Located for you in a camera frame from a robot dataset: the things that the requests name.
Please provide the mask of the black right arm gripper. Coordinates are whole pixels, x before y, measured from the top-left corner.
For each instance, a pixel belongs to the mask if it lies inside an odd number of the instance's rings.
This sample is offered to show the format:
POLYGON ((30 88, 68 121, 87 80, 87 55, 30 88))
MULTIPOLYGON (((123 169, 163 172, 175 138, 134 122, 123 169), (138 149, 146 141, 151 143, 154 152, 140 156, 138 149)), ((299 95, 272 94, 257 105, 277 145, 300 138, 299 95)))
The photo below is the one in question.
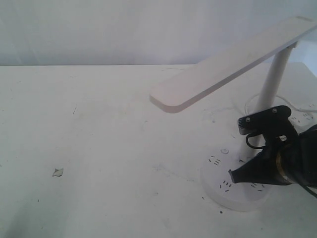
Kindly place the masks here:
POLYGON ((280 146, 266 146, 253 159, 229 170, 233 183, 290 185, 298 182, 301 169, 299 140, 280 146))

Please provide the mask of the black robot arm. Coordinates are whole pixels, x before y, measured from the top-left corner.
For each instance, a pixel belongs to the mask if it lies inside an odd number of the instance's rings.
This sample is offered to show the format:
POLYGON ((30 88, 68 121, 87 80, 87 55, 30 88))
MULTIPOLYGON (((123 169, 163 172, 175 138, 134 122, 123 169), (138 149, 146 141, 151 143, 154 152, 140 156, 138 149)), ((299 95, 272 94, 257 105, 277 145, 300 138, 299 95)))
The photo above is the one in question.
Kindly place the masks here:
POLYGON ((297 133, 288 128, 264 133, 265 146, 241 167, 230 170, 233 183, 261 183, 316 188, 317 186, 317 126, 297 133))

